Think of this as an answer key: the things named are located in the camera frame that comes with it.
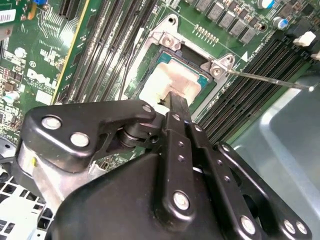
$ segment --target motherboard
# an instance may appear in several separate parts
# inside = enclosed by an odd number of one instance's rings
[[[38,106],[173,91],[209,140],[234,140],[320,60],[318,0],[5,0],[0,3],[0,134],[17,144]],[[113,169],[143,153],[102,161]]]

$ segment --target gray metal panel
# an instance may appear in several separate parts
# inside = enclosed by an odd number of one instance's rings
[[[288,90],[232,146],[320,239],[320,88]]]

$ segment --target white triangle marking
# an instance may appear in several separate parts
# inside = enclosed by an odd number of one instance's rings
[[[248,51],[246,51],[246,52],[243,54],[243,56],[241,57],[241,59],[242,59],[243,61],[245,61],[246,63],[248,62]]]

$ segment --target screw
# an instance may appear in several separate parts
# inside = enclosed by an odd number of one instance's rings
[[[221,73],[221,70],[219,67],[217,67],[212,70],[212,73],[214,76],[218,76]]]
[[[170,47],[172,45],[172,43],[173,43],[173,40],[170,37],[166,36],[163,38],[163,44],[166,47]]]
[[[249,218],[247,218],[246,216],[242,216],[240,220],[244,230],[246,230],[251,235],[255,234],[256,232],[255,225],[252,223],[252,221]]]
[[[305,226],[301,222],[297,221],[296,222],[296,226],[299,229],[299,231],[302,232],[303,234],[307,234],[308,233],[307,229],[305,228]]]
[[[294,226],[291,224],[291,222],[289,222],[288,220],[284,220],[283,221],[285,228],[289,231],[289,233],[291,234],[295,234],[296,230],[294,228]]]
[[[178,160],[179,160],[179,162],[184,162],[184,161],[185,161],[185,158],[184,158],[184,156],[179,155],[179,156],[178,156]]]
[[[187,210],[189,208],[189,200],[187,196],[180,191],[176,191],[173,194],[173,201],[175,205],[181,210]]]
[[[173,114],[173,118],[177,121],[180,121],[180,117],[178,114]]]
[[[143,108],[143,110],[145,110],[148,113],[152,112],[151,108],[148,105],[143,105],[142,108]]]
[[[47,116],[41,121],[42,126],[46,129],[56,130],[61,127],[61,122],[59,119],[53,116]]]
[[[229,150],[229,148],[226,146],[226,145],[222,145],[222,148],[225,150],[225,151],[227,151],[227,152],[230,152],[230,150]]]
[[[198,125],[194,125],[195,130],[197,130],[198,132],[202,132],[201,127],[199,127]]]
[[[71,135],[70,141],[77,147],[85,147],[89,144],[89,137],[82,132],[75,132]]]

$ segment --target yellow trace line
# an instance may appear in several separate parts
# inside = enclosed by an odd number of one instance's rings
[[[51,100],[51,104],[54,104],[56,95],[57,95],[57,93],[58,93],[59,86],[60,86],[60,84],[61,84],[62,78],[63,78],[63,76],[64,76],[64,74],[65,74],[65,71],[66,71],[66,68],[67,68],[67,65],[68,65],[68,62],[69,62],[69,58],[70,58],[71,52],[72,52],[72,50],[74,49],[74,45],[75,45],[75,43],[76,43],[76,39],[77,39],[77,37],[78,37],[78,33],[79,33],[79,30],[80,30],[80,27],[81,27],[81,25],[82,25],[82,22],[83,22],[83,20],[84,20],[85,14],[86,14],[86,12],[87,12],[87,8],[88,8],[88,5],[89,5],[89,2],[90,2],[90,0],[86,0],[86,2],[85,2],[85,4],[84,4],[83,11],[82,11],[82,13],[81,13],[78,26],[77,26],[77,28],[76,28],[76,30],[75,30],[75,35],[74,35],[73,40],[72,40],[72,43],[71,43],[71,47],[70,47],[70,49],[69,49],[68,55],[67,55],[67,57],[66,57],[65,64],[64,64],[64,66],[63,66],[62,72],[61,72],[61,74],[60,74],[60,77],[59,77],[59,80],[58,80],[56,89],[55,89],[55,91],[54,91],[54,94],[53,94],[53,97],[52,97],[52,100]]]

